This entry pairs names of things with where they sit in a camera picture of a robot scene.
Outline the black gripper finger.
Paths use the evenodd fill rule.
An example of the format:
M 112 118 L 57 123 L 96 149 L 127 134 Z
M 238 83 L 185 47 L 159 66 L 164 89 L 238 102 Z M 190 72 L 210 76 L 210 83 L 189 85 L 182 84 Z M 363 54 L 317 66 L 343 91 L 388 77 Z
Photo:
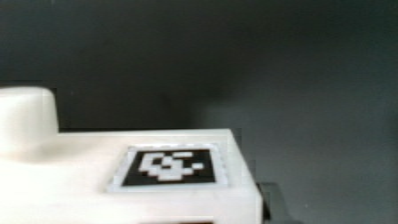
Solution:
M 263 196 L 263 224 L 304 224 L 292 216 L 279 184 L 260 182 Z

